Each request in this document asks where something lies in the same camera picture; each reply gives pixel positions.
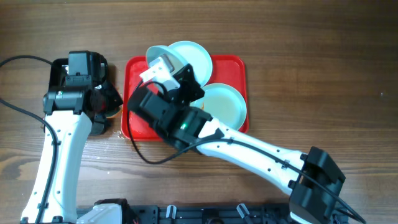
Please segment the black water tray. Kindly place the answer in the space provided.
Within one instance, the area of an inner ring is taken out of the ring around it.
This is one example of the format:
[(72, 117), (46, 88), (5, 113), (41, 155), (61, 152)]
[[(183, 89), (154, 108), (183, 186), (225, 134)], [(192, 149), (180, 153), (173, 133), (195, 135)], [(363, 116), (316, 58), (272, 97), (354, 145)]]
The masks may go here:
[(43, 98), (44, 113), (71, 111), (74, 115), (86, 114), (92, 122), (90, 93), (106, 81), (107, 74), (108, 63), (102, 56), (83, 54), (54, 60), (49, 88)]

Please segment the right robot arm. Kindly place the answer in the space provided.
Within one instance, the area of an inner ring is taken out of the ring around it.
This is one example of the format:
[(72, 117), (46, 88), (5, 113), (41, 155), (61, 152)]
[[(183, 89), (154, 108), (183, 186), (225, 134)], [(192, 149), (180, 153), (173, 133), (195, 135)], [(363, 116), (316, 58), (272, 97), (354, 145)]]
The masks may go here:
[(345, 182), (330, 155), (317, 147), (305, 154), (260, 141), (190, 106), (203, 97), (191, 65), (170, 72), (154, 65), (140, 74), (127, 108), (179, 154), (195, 150), (236, 164), (289, 196), (290, 216), (300, 223), (328, 223)]

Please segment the light blue plate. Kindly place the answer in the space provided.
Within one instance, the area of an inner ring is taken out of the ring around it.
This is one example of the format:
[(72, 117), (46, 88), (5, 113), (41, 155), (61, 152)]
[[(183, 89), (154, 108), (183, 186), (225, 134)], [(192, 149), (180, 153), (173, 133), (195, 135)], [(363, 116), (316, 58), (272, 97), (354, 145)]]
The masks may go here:
[(205, 95), (190, 106), (197, 107), (219, 119), (222, 123), (239, 130), (247, 115), (247, 105), (240, 92), (223, 83), (212, 83), (203, 87)]
[(178, 52), (192, 67), (196, 81), (205, 86), (213, 73), (213, 62), (210, 54), (200, 44), (192, 41), (178, 41), (169, 45)]
[(176, 50), (166, 45), (155, 45), (146, 51), (146, 62), (149, 67), (162, 61), (171, 76), (188, 64), (185, 58)]

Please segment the red plastic tray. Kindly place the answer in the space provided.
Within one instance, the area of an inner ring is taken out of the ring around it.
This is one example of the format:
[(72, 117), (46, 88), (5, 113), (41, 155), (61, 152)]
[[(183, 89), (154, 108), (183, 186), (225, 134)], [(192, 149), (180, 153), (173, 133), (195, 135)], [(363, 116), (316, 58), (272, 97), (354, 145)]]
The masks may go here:
[[(236, 55), (212, 55), (211, 59), (213, 62), (213, 73), (208, 83), (223, 83), (232, 86), (247, 101), (248, 94), (244, 62)], [(147, 69), (146, 57), (143, 55), (135, 56), (127, 61), (124, 78), (121, 132), (126, 138), (132, 135), (135, 141), (160, 141), (161, 138), (156, 135), (144, 120), (135, 114), (127, 113), (128, 99), (141, 80), (139, 74)]]

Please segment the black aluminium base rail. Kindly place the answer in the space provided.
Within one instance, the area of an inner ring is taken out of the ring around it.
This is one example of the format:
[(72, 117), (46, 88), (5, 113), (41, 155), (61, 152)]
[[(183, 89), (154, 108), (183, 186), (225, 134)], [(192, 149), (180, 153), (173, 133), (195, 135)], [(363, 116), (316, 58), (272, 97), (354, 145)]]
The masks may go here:
[[(295, 223), (290, 218), (286, 203), (268, 203), (261, 206), (247, 206), (253, 223)], [(178, 207), (176, 214), (167, 218), (167, 208), (156, 205), (135, 205), (131, 207), (134, 223), (245, 223), (238, 213), (237, 206)]]

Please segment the orange green sponge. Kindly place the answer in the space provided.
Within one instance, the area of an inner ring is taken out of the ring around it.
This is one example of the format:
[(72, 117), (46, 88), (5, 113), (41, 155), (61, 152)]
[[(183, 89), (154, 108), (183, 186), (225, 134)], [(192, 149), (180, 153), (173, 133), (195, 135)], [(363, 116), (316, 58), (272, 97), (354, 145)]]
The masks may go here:
[(122, 108), (119, 106), (119, 107), (115, 108), (114, 110), (105, 112), (105, 117), (107, 119), (114, 118), (121, 112), (121, 110), (122, 110)]

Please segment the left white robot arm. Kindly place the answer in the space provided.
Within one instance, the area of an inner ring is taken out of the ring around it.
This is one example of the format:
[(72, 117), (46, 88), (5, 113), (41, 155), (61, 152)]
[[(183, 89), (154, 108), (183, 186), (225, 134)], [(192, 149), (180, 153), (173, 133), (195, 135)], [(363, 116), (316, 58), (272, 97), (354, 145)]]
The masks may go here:
[(53, 61), (43, 98), (45, 140), (21, 223), (76, 223), (76, 188), (88, 136), (103, 134), (123, 104), (108, 62), (90, 51)]

